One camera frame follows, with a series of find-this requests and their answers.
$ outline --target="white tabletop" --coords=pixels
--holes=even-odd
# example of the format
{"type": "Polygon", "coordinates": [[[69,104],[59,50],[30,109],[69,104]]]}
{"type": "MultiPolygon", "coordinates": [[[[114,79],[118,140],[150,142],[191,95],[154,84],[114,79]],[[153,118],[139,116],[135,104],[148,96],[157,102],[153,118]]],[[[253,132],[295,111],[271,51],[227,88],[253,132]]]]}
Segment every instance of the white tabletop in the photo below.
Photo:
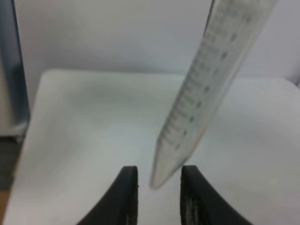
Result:
{"type": "MultiPolygon", "coordinates": [[[[75,225],[124,165],[140,225],[180,225],[180,171],[149,188],[155,141],[181,75],[53,70],[41,81],[5,225],[75,225]]],[[[300,224],[300,91],[237,79],[188,165],[256,225],[300,224]]]]}

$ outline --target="white table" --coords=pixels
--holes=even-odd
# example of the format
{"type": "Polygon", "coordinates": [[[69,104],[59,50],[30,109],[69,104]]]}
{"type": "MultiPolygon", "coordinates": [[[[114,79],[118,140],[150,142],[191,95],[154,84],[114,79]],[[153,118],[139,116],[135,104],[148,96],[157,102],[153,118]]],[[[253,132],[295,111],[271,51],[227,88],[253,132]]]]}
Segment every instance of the white table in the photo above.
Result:
{"type": "MultiPolygon", "coordinates": [[[[156,137],[181,75],[52,70],[41,81],[5,225],[75,225],[124,165],[140,225],[180,224],[180,171],[149,189],[156,137]]],[[[256,225],[300,224],[300,91],[238,79],[188,165],[256,225]]]]}

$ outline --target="white wall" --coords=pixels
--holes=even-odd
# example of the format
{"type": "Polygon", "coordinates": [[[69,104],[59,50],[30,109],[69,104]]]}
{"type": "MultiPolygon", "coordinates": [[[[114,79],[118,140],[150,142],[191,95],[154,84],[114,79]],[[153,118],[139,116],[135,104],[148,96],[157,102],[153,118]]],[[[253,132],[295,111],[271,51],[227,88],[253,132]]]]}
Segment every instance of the white wall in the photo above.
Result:
{"type": "MultiPolygon", "coordinates": [[[[15,0],[32,105],[49,68],[185,73],[210,0],[15,0]]],[[[300,68],[299,0],[279,0],[241,75],[300,68]]]]}

